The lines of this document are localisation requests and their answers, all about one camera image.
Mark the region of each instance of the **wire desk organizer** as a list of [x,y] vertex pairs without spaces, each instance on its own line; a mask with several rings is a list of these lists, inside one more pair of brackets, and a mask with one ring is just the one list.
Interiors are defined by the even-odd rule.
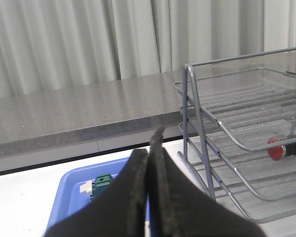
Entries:
[[186,64],[174,84],[183,97],[184,159],[190,144],[205,167],[206,180],[198,175],[204,192],[216,199],[214,178],[257,223],[296,214],[296,155],[273,160],[268,153],[296,144],[296,75],[256,68],[196,79],[194,67],[292,50]]

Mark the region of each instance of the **green object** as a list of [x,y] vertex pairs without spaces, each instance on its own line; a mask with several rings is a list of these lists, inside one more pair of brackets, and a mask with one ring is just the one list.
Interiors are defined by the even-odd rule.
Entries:
[[110,174],[101,174],[97,176],[95,182],[92,183],[92,195],[90,200],[94,201],[113,181],[113,178]]

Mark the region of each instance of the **red cap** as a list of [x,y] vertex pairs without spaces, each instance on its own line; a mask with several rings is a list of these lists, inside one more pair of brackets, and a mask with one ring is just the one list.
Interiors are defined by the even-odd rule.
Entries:
[[[273,142],[278,142],[278,139],[272,137],[267,141],[269,144]],[[283,157],[283,146],[268,148],[267,152],[273,160],[280,160]]]

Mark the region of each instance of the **gray countertop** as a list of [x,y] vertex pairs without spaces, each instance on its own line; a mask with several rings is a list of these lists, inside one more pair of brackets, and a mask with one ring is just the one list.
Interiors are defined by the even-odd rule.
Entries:
[[[296,51],[196,68],[198,78],[265,67],[296,72]],[[182,72],[0,99],[0,157],[175,126]]]

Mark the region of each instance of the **white curtain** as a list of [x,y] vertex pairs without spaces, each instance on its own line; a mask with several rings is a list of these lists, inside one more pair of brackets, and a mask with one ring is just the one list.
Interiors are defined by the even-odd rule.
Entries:
[[0,0],[0,98],[296,46],[296,0]]

